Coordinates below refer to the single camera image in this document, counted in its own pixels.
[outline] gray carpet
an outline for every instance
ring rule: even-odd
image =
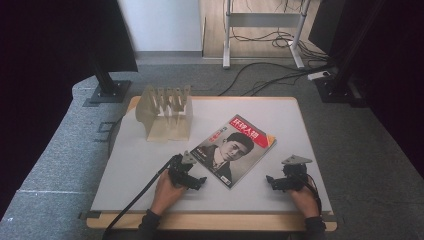
[[[91,207],[107,163],[108,130],[130,99],[148,84],[189,84],[193,95],[217,95],[243,66],[140,65],[139,73],[111,74],[114,80],[132,81],[124,102],[98,107],[83,107],[97,86],[94,77],[74,86],[67,115],[0,223],[0,239],[101,239],[102,231],[89,229],[78,216]],[[287,73],[277,66],[251,66],[225,95],[239,96],[258,81]],[[322,103],[305,76],[257,96],[291,96],[299,102],[338,221],[328,239],[424,239],[424,181],[370,109]]]

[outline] metal stand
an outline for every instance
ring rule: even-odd
[[[225,13],[225,41],[223,54],[224,69],[230,68],[230,27],[284,27],[297,28],[293,41],[289,41],[290,51],[298,68],[304,68],[297,51],[300,34],[307,16],[310,0],[302,5],[301,13],[231,13],[231,0],[227,0]]]
[[[325,103],[350,103],[356,106],[366,106],[363,100],[358,100],[352,94],[349,86],[350,78],[352,77],[352,61],[356,57],[359,47],[361,46],[366,34],[370,30],[377,15],[383,7],[385,0],[378,0],[370,15],[367,18],[366,24],[359,30],[356,39],[351,48],[348,50],[339,72],[335,77],[322,78],[315,80],[318,92],[322,102]]]
[[[108,72],[105,72],[100,66],[94,55],[90,56],[94,74],[96,75],[99,85],[94,91],[91,98],[88,98],[84,107],[97,107],[100,103],[121,103],[131,84],[129,80],[113,81]]]

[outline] sleeve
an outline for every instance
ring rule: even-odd
[[[307,240],[326,240],[325,223],[321,217],[310,217],[305,219]]]
[[[137,239],[138,240],[151,240],[159,226],[160,216],[147,209],[146,215],[141,220],[141,224],[138,226]]]

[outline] magazine cover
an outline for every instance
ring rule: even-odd
[[[190,153],[231,189],[276,143],[239,115]]]

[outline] white wall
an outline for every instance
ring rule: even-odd
[[[199,0],[118,0],[134,51],[201,51]]]

